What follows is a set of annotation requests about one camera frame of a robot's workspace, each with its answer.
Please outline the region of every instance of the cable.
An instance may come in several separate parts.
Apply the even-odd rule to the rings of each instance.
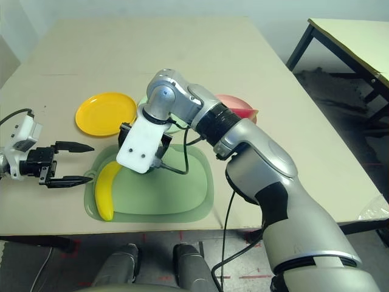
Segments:
[[[218,289],[219,292],[223,292],[223,289],[221,288],[219,282],[218,282],[218,278],[216,278],[216,275],[215,275],[215,271],[220,268],[221,266],[224,266],[226,263],[229,263],[231,262],[232,260],[235,260],[237,257],[243,255],[244,253],[246,253],[247,251],[249,251],[250,249],[252,249],[258,242],[260,242],[262,240],[262,234],[260,234],[256,240],[254,240],[250,245],[246,246],[244,249],[238,251],[236,254],[234,255],[231,255],[229,258],[225,259],[224,261],[216,264],[212,270],[211,270],[211,275],[212,275],[212,279]]]
[[[22,109],[19,109],[17,111],[14,111],[13,113],[9,114],[8,116],[6,116],[2,120],[0,120],[0,126],[2,124],[4,124],[7,120],[9,120],[11,117],[13,117],[13,116],[15,116],[17,114],[20,114],[20,113],[24,113],[25,111],[27,111],[30,114],[32,112],[32,109],[30,109],[30,108],[22,108]]]
[[[202,140],[204,140],[204,139],[205,139],[205,138],[203,138],[203,137],[200,136],[200,137],[198,137],[197,139],[188,142],[187,146],[193,145],[193,144],[195,144],[195,143],[197,143],[197,142],[200,142],[200,141],[202,141]]]
[[[224,229],[223,229],[223,244],[221,248],[221,261],[224,261],[224,250],[225,250],[225,233],[227,232],[227,222],[229,220],[229,215],[230,215],[230,209],[233,201],[233,197],[235,196],[235,191],[232,192],[229,207],[227,208],[227,214],[225,215],[225,222],[224,222]],[[221,276],[220,276],[220,284],[221,284],[221,289],[223,290],[223,284],[224,284],[224,265],[221,266]]]
[[[42,273],[43,268],[46,266],[47,262],[49,261],[49,258],[50,258],[50,256],[51,256],[52,251],[53,251],[53,248],[50,248],[50,251],[49,251],[49,254],[48,254],[47,257],[46,257],[46,260],[43,262],[41,268],[40,268],[39,271],[38,271],[38,274],[36,274],[36,277],[35,277],[35,279],[34,279],[34,282],[32,283],[30,292],[33,292],[33,290],[34,290],[34,288],[35,288],[35,285],[36,285],[36,282],[38,281],[38,279],[39,279],[39,277],[40,277],[40,275],[41,275],[41,273]]]
[[[185,128],[185,127],[180,126],[180,125],[177,123],[177,121],[173,120],[172,118],[169,118],[169,119],[168,119],[168,122],[169,122],[169,123],[175,124],[175,125],[177,126],[178,129],[181,129],[181,130],[186,130],[186,129],[187,129],[187,128]]]
[[[179,175],[186,175],[189,172],[189,162],[188,162],[188,152],[187,152],[187,139],[188,139],[188,131],[190,127],[185,128],[185,134],[184,134],[184,159],[185,159],[185,171],[176,169],[172,166],[166,165],[163,162],[161,163],[161,167],[163,169],[170,170],[171,172],[178,173]]]

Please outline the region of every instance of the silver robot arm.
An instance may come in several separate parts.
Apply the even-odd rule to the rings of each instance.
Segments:
[[[379,291],[336,222],[299,182],[292,158],[264,131],[171,69],[156,74],[147,96],[142,114],[148,121],[168,123],[173,113],[213,146],[218,159],[231,157],[229,184],[262,210],[272,291]]]

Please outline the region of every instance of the white table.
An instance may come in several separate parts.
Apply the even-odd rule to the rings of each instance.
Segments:
[[[308,22],[308,28],[286,62],[289,70],[293,70],[315,38],[373,88],[364,98],[365,102],[371,102],[378,95],[389,102],[389,22],[321,18],[309,18]],[[362,128],[372,126],[387,115],[389,104],[364,122]],[[381,127],[377,130],[386,134],[389,131]]]
[[[117,137],[95,138],[75,125],[81,102],[94,94],[118,91],[140,100],[154,74],[173,68],[214,93],[242,97],[259,109],[258,122],[295,160],[300,180],[336,221],[355,221],[381,194],[354,155],[298,84],[294,76],[244,17],[63,20],[40,42],[29,60],[4,85],[0,114],[23,107],[43,124],[37,146],[76,141],[92,153],[57,156],[57,176],[82,175]],[[20,120],[1,127],[1,143]],[[174,138],[180,142],[182,133]],[[83,234],[182,229],[219,229],[230,198],[226,162],[207,155],[215,181],[215,203],[191,223],[105,223],[87,215],[83,186],[47,189],[36,178],[0,181],[0,234]],[[261,225],[258,206],[238,197],[230,228]]]

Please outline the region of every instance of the yellow plate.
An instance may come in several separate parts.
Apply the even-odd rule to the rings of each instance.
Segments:
[[[81,131],[93,136],[109,136],[120,132],[124,122],[136,118],[136,103],[118,92],[106,92],[85,100],[75,114],[75,122]]]

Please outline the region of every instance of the yellow banana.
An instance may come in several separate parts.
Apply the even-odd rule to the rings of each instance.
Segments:
[[[112,184],[116,174],[122,166],[116,161],[112,161],[98,175],[95,186],[95,200],[98,213],[105,221],[114,218],[114,202],[112,200]]]

